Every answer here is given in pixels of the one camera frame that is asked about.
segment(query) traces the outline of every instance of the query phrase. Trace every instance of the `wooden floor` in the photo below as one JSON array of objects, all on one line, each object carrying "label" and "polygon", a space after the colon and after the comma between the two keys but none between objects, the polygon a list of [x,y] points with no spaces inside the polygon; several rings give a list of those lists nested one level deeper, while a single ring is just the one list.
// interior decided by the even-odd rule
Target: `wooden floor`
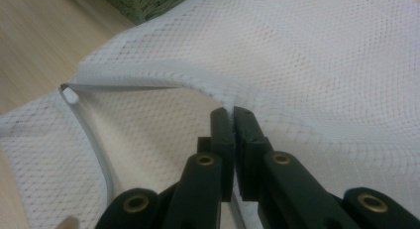
[{"label": "wooden floor", "polygon": [[[57,88],[133,24],[105,0],[0,0],[0,114]],[[0,146],[0,228],[28,228]],[[77,228],[63,222],[62,228]]]}]

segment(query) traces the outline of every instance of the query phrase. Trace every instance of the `white mesh fabric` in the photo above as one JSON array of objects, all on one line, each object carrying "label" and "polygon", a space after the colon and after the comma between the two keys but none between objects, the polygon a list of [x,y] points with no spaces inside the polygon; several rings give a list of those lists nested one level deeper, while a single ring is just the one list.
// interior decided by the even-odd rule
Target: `white mesh fabric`
[{"label": "white mesh fabric", "polygon": [[161,192],[181,176],[210,136],[212,99],[186,89],[141,92],[79,92],[82,114],[105,152],[115,194],[133,187]]},{"label": "white mesh fabric", "polygon": [[58,91],[0,117],[0,144],[30,228],[55,228],[68,216],[93,228],[106,186],[90,143]]},{"label": "white mesh fabric", "polygon": [[182,86],[249,108],[329,191],[372,187],[420,216],[419,20],[413,0],[187,0],[70,82]]}]

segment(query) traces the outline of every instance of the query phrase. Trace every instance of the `mesh bag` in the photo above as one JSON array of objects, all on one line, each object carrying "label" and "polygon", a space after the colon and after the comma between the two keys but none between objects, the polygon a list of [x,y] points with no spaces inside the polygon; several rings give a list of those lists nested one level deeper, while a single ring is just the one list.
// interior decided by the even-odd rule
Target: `mesh bag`
[{"label": "mesh bag", "polygon": [[[419,31],[413,0],[187,0],[83,59],[69,84],[116,193],[178,180],[196,137],[209,135],[209,112],[241,106],[276,150],[296,156],[328,191],[370,187],[419,217]],[[106,92],[139,87],[180,89]],[[62,101],[52,93],[0,118],[0,143],[33,228],[69,213],[91,228],[104,209],[105,179]],[[35,121],[43,136],[31,130]],[[24,163],[38,151],[38,165]],[[61,168],[40,167],[50,155]],[[76,164],[86,169],[73,174],[88,183],[63,180],[70,176],[63,166]],[[59,176],[42,180],[43,171]],[[43,197],[43,188],[62,187],[74,204]],[[92,196],[80,195],[88,188]],[[34,211],[42,205],[60,210]],[[240,206],[247,227],[262,228],[256,205]],[[222,228],[233,227],[225,218]]]}]

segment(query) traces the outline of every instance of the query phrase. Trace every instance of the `green fabric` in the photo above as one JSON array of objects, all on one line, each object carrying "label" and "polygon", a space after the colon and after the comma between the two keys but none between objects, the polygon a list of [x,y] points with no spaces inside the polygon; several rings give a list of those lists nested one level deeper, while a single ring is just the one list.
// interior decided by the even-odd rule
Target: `green fabric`
[{"label": "green fabric", "polygon": [[167,12],[184,0],[107,0],[136,25]]}]

